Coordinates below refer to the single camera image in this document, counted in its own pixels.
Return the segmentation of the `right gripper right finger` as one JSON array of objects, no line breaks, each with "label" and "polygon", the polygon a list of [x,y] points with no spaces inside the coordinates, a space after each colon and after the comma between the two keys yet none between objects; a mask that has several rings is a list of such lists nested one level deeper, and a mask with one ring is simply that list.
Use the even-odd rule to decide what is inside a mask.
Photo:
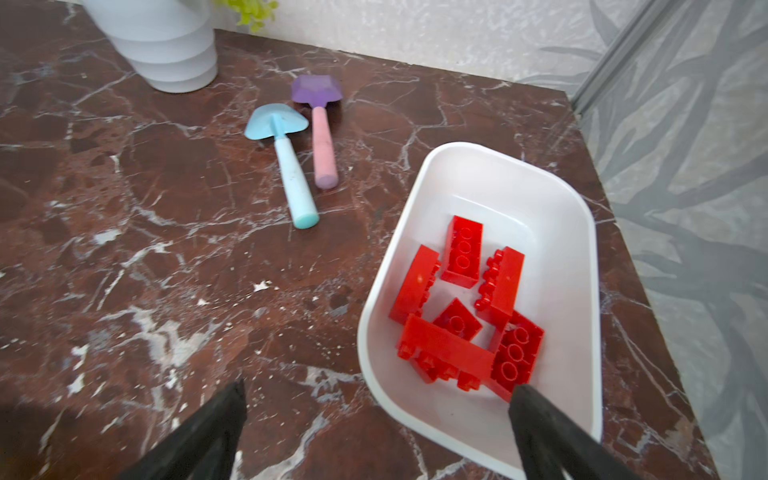
[{"label": "right gripper right finger", "polygon": [[514,389],[508,416],[528,479],[637,477],[530,385]]}]

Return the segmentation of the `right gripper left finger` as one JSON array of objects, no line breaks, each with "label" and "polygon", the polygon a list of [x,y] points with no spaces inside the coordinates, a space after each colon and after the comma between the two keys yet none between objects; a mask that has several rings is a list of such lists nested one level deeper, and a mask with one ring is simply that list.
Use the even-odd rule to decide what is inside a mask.
[{"label": "right gripper left finger", "polygon": [[228,384],[120,479],[228,479],[247,418],[245,382]]}]

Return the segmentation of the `red lego bottom brick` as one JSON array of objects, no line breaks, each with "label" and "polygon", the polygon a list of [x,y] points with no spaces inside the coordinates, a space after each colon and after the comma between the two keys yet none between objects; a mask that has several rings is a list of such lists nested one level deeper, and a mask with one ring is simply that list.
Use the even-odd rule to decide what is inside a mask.
[{"label": "red lego bottom brick", "polygon": [[397,345],[397,355],[432,377],[456,378],[464,391],[477,390],[490,378],[494,355],[468,340],[411,314]]}]

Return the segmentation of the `red lego cluster brick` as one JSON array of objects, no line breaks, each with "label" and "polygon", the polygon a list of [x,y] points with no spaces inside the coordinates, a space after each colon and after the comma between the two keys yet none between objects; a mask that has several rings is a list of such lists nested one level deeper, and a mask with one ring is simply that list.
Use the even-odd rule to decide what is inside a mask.
[{"label": "red lego cluster brick", "polygon": [[405,324],[410,315],[423,316],[423,307],[440,267],[439,253],[421,245],[389,312],[390,319]]}]

